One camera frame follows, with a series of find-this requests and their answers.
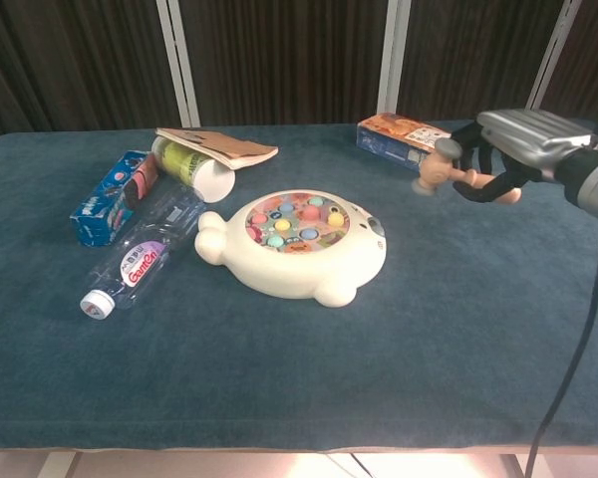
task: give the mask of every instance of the clear plastic bottle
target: clear plastic bottle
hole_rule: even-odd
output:
[[[101,320],[115,307],[132,306],[172,251],[190,239],[204,209],[190,187],[178,184],[167,191],[91,271],[91,291],[80,301],[84,313]]]

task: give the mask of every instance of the purple bottle label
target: purple bottle label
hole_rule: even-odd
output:
[[[135,287],[157,262],[163,249],[164,245],[160,242],[148,241],[138,244],[127,252],[120,265],[120,274],[125,284]]]

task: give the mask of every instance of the bottle label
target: bottle label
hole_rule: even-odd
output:
[[[157,262],[164,245],[156,241],[143,242],[131,249],[120,265],[122,280],[135,287],[149,269]]]
[[[197,172],[209,160],[212,158],[202,152],[171,142],[163,151],[161,166],[186,186],[193,186]]]

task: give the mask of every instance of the white seal-shaped toy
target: white seal-shaped toy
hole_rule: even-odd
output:
[[[314,297],[328,307],[352,302],[386,260],[378,219],[345,199],[310,190],[260,197],[228,222],[216,212],[203,213],[195,249],[256,291]]]

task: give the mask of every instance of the orange and blue box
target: orange and blue box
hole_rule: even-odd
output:
[[[421,161],[432,152],[447,131],[392,113],[374,115],[357,124],[357,146],[419,171]]]

